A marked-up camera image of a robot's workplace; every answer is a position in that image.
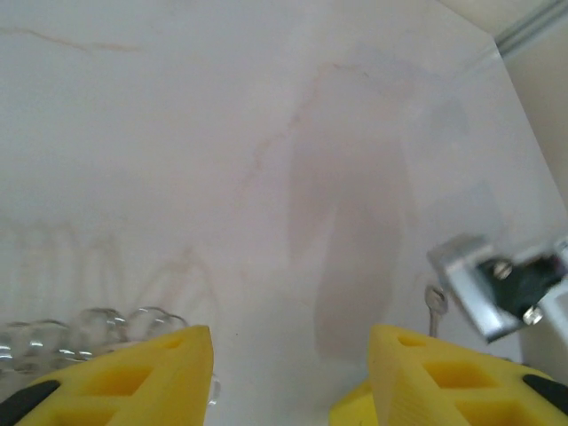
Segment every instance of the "metal key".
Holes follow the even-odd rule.
[[[430,336],[438,337],[438,325],[447,313],[447,297],[444,290],[428,285],[424,292],[424,301],[430,310]]]

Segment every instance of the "marble surface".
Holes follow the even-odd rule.
[[[426,250],[565,225],[492,38],[424,0],[3,0],[0,320],[211,326],[208,425],[327,424]],[[442,338],[486,348],[452,306]]]

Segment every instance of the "white marble wall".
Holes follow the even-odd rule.
[[[0,3],[0,320],[211,325],[211,425],[326,424],[425,253],[566,213],[492,38],[434,1]],[[486,349],[452,309],[441,337]]]

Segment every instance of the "yellow plastic part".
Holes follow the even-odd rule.
[[[368,369],[368,385],[332,407],[331,426],[568,425],[522,381],[527,374],[547,377],[542,372],[403,328],[373,327]]]
[[[46,375],[61,383],[18,426],[202,426],[213,372],[207,327],[188,327]]]

